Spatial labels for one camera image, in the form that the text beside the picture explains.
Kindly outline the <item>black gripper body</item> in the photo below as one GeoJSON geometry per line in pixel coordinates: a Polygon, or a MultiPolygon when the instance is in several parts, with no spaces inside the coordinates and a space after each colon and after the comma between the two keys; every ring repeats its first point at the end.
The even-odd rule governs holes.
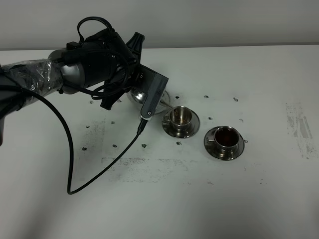
{"type": "Polygon", "coordinates": [[[102,108],[110,110],[112,105],[135,84],[139,75],[144,39],[144,35],[135,32],[131,39],[125,43],[119,34],[114,32],[113,38],[108,43],[108,49],[117,52],[122,57],[117,57],[115,72],[104,83],[104,93],[115,93],[102,99],[100,104],[102,108]]]}

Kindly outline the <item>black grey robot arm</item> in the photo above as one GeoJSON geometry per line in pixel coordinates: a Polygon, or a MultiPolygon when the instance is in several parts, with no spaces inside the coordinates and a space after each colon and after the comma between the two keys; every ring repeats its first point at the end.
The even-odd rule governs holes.
{"type": "Polygon", "coordinates": [[[97,16],[82,19],[77,28],[88,21],[100,22],[105,29],[87,38],[80,35],[78,42],[67,43],[46,59],[1,66],[0,85],[17,86],[42,97],[57,91],[82,92],[110,110],[136,83],[145,37],[136,32],[125,43],[107,20],[97,16]]]}

